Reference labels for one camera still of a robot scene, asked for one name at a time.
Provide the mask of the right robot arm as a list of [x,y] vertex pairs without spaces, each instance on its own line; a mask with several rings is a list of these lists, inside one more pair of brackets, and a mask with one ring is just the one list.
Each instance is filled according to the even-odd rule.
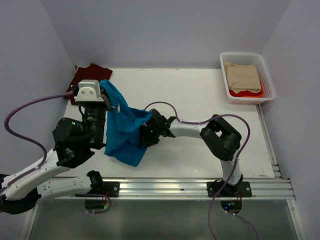
[[243,174],[238,166],[241,134],[222,117],[215,114],[207,123],[179,121],[169,118],[156,109],[151,118],[139,128],[139,148],[156,145],[160,137],[189,137],[204,141],[210,152],[220,160],[223,184],[220,195],[235,196],[241,190]]

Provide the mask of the blue t shirt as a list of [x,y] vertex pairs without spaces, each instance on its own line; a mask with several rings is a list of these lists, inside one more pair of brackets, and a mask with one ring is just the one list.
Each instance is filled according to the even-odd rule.
[[139,128],[151,119],[152,113],[130,107],[109,80],[102,80],[100,86],[104,88],[110,104],[114,107],[114,110],[107,113],[104,154],[136,167],[147,150],[139,147]]

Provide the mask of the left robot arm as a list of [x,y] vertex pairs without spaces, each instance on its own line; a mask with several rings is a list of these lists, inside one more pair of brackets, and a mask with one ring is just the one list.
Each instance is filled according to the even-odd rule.
[[67,195],[102,198],[109,202],[98,171],[67,180],[52,178],[75,169],[105,147],[103,142],[106,112],[114,107],[103,102],[82,102],[82,120],[64,117],[53,130],[54,148],[21,172],[0,176],[0,211],[11,215],[27,212],[36,205]]

